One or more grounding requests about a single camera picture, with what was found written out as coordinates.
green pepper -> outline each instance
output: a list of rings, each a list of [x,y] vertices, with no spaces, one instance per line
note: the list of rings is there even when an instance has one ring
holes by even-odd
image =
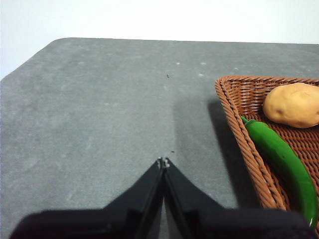
[[[315,228],[318,221],[318,199],[313,181],[302,161],[290,146],[267,124],[241,116],[254,144],[267,157],[268,163],[282,176],[296,199],[297,210]]]

white wall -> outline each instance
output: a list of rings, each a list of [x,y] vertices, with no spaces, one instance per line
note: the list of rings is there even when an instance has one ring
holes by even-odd
[[[1,78],[62,37],[319,43],[318,0],[1,0]]]

potato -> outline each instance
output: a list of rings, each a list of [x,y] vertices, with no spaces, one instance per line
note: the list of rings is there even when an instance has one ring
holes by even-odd
[[[319,124],[319,87],[294,83],[274,88],[265,98],[267,118],[296,128]]]

gray tabletop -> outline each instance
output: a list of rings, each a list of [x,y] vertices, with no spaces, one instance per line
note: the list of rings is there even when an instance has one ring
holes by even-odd
[[[1,81],[1,237],[44,209],[102,208],[158,156],[225,207],[258,207],[214,82],[319,77],[319,46],[65,38]],[[165,216],[160,238],[168,238]]]

woven basket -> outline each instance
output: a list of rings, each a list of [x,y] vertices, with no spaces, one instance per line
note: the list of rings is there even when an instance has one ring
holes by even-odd
[[[273,76],[223,76],[216,81],[216,92],[226,112],[261,205],[265,208],[289,210],[291,198],[286,193],[282,179],[276,175],[250,139],[240,119],[263,121],[285,140],[305,164],[319,195],[319,125],[298,129],[268,120],[262,111],[265,96],[276,86],[296,82],[319,86],[319,79]],[[316,229],[319,235],[319,224]]]

